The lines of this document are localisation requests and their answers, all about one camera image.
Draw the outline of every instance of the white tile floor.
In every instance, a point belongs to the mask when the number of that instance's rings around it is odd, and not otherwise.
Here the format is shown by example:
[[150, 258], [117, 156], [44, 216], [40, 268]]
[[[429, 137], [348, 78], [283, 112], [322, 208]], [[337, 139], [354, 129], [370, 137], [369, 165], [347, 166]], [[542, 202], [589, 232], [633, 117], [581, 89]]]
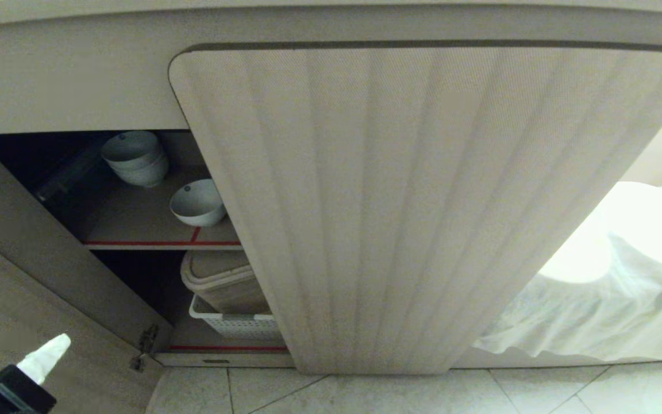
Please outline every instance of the white tile floor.
[[189, 412], [662, 414], [662, 362], [450, 370], [439, 377], [321, 377], [291, 369], [168, 369], [147, 414]]

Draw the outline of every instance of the white bowl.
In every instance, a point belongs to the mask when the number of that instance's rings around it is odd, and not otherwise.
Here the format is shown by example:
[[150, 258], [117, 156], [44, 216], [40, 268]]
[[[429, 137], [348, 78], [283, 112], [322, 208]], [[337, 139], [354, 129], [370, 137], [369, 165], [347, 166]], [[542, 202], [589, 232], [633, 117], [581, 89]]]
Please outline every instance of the white bowl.
[[195, 227], [215, 225], [226, 215], [224, 202], [213, 180], [198, 180], [179, 189], [170, 199], [178, 220]]
[[165, 153], [161, 153], [154, 162], [139, 170], [114, 170], [114, 173], [125, 183], [140, 187], [154, 187], [162, 183], [165, 174], [168, 173], [168, 157]]
[[154, 163], [164, 152], [154, 133], [131, 131], [106, 141], [101, 153], [113, 170], [134, 171]]

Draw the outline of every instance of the red stripe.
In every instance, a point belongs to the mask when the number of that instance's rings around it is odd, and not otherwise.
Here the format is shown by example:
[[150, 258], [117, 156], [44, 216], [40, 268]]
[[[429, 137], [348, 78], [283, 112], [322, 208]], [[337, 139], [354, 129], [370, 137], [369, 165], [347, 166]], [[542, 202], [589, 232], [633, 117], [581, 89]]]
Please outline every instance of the red stripe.
[[174, 351], [287, 351], [286, 346], [186, 346], [172, 345]]
[[87, 241], [86, 246], [241, 246], [241, 241]]
[[195, 239], [198, 238], [198, 233], [200, 233], [200, 232], [201, 232], [201, 228], [200, 228], [200, 227], [196, 227], [195, 230], [194, 230], [194, 235], [193, 235], [193, 237], [191, 238], [191, 243], [194, 242]]

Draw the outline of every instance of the cabinet door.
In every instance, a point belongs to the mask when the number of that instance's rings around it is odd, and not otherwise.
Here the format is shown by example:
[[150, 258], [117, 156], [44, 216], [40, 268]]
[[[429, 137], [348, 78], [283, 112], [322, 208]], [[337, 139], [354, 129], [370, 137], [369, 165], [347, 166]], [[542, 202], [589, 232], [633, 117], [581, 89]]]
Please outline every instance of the cabinet door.
[[659, 48], [422, 46], [171, 63], [305, 372], [449, 369], [662, 126]]
[[172, 327], [83, 246], [0, 163], [0, 254], [88, 317], [137, 346]]
[[0, 254], [0, 369], [50, 338], [67, 333], [72, 344], [44, 387], [57, 400], [53, 413], [142, 414], [162, 366], [145, 360], [129, 368], [137, 349], [67, 304]]

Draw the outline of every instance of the white sheet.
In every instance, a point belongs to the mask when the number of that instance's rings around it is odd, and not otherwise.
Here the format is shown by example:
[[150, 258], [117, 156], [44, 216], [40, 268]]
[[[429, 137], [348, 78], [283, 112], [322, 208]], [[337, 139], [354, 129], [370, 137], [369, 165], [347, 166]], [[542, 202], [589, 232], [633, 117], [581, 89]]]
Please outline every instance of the white sheet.
[[473, 346], [662, 359], [662, 189], [615, 186]]

